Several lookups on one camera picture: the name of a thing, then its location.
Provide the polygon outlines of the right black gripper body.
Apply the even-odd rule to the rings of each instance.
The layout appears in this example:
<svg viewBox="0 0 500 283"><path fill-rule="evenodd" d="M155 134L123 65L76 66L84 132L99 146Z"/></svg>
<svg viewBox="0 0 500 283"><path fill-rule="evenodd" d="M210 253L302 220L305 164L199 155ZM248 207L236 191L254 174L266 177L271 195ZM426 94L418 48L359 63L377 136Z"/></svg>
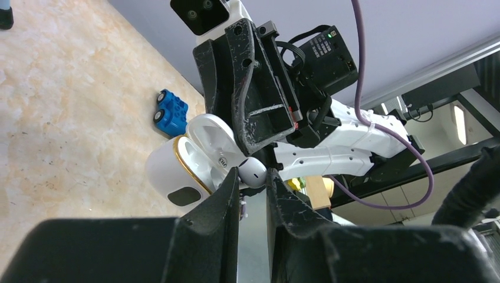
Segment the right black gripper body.
<svg viewBox="0 0 500 283"><path fill-rule="evenodd" d="M309 126L279 54L277 29L240 19L193 50L206 112L233 130L241 149L261 149Z"/></svg>

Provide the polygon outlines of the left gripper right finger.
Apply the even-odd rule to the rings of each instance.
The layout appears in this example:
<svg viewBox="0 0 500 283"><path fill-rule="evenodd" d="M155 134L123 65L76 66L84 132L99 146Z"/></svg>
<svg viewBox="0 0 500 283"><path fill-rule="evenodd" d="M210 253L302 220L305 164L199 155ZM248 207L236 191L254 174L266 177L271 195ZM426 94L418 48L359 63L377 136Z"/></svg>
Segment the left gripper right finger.
<svg viewBox="0 0 500 283"><path fill-rule="evenodd" d="M272 282L498 282L492 262L453 226L339 225L267 173Z"/></svg>

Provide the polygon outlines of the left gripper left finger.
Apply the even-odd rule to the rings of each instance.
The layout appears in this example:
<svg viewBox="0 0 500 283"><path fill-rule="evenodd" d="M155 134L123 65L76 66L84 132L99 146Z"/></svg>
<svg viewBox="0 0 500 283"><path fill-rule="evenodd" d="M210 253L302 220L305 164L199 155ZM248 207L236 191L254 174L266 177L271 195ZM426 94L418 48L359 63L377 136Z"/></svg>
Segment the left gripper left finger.
<svg viewBox="0 0 500 283"><path fill-rule="evenodd" d="M49 219L2 282L236 282L239 178L181 218Z"/></svg>

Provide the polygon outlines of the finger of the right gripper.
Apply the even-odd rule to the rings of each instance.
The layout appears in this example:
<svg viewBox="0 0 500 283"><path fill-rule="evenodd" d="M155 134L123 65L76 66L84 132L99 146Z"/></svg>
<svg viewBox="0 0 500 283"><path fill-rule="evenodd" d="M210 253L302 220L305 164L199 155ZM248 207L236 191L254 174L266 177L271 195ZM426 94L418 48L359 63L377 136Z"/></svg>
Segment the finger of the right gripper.
<svg viewBox="0 0 500 283"><path fill-rule="evenodd" d="M202 82L206 112L231 121L234 80L227 40L207 40L194 48L193 56Z"/></svg>
<svg viewBox="0 0 500 283"><path fill-rule="evenodd" d="M246 18L227 27L232 57L232 127L250 156L295 130L287 98L293 94L279 55L273 22L260 27Z"/></svg>

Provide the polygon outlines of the black and white earbud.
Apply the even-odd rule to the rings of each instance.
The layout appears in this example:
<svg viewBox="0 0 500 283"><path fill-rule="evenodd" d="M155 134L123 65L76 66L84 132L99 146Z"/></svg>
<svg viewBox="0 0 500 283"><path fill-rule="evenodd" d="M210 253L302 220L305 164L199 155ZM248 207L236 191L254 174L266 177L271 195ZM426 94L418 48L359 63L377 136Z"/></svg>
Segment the black and white earbud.
<svg viewBox="0 0 500 283"><path fill-rule="evenodd" d="M238 175L247 187L257 189L265 184L267 169L258 159L248 157L238 166Z"/></svg>

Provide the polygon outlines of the white charging case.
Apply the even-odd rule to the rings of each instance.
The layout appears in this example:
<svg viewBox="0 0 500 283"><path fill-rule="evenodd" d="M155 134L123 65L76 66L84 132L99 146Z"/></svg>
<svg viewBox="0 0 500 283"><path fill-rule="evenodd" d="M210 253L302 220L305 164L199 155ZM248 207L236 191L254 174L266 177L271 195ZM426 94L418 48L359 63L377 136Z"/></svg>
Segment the white charging case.
<svg viewBox="0 0 500 283"><path fill-rule="evenodd" d="M212 195L245 158L225 121L200 114L188 122L184 135L149 155L145 170L152 187L186 214Z"/></svg>

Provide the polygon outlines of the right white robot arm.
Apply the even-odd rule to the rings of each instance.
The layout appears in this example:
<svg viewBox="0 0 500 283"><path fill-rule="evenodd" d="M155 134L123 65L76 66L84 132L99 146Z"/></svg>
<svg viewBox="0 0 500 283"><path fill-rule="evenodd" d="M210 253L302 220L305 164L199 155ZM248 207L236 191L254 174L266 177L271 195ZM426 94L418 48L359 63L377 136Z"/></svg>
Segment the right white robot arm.
<svg viewBox="0 0 500 283"><path fill-rule="evenodd" d="M284 180L351 175L383 182L423 153L404 115L356 110L333 94L358 70L338 29L320 25L278 41L273 22L240 19L196 39L206 112L187 126L211 178L254 157Z"/></svg>

